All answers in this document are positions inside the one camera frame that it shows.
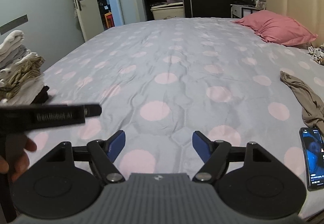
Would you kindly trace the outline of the person left hand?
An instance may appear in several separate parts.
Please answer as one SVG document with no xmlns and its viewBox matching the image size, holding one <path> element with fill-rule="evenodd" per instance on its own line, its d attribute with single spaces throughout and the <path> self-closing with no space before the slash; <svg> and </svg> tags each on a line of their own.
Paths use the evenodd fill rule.
<svg viewBox="0 0 324 224">
<path fill-rule="evenodd" d="M 8 174 L 8 180 L 15 182 L 24 172 L 28 170 L 30 160 L 27 152 L 36 152 L 37 144 L 24 134 L 14 135 L 14 139 L 21 137 L 24 140 L 24 145 L 19 146 L 18 153 L 12 161 L 8 161 L 1 156 L 1 174 Z"/>
</svg>

